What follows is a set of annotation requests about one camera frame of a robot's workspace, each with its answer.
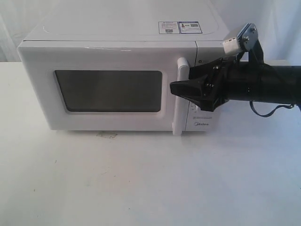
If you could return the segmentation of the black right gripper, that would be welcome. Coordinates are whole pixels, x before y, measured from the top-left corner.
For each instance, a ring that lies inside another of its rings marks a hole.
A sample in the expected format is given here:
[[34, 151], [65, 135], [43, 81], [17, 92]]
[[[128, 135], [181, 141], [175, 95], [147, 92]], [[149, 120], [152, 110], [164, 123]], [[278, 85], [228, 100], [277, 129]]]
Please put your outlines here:
[[171, 94], [189, 100], [202, 111], [214, 111], [226, 102], [223, 85], [234, 57], [222, 57], [190, 68], [189, 80], [170, 83]]

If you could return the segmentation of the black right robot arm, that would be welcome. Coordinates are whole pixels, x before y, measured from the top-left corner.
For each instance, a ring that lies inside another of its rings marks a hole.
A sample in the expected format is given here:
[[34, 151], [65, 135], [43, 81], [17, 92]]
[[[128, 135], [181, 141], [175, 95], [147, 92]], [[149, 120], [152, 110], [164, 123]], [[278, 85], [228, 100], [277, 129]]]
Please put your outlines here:
[[170, 83], [170, 90], [207, 112], [229, 100], [290, 107], [301, 103], [301, 68], [219, 58], [190, 68], [188, 80]]

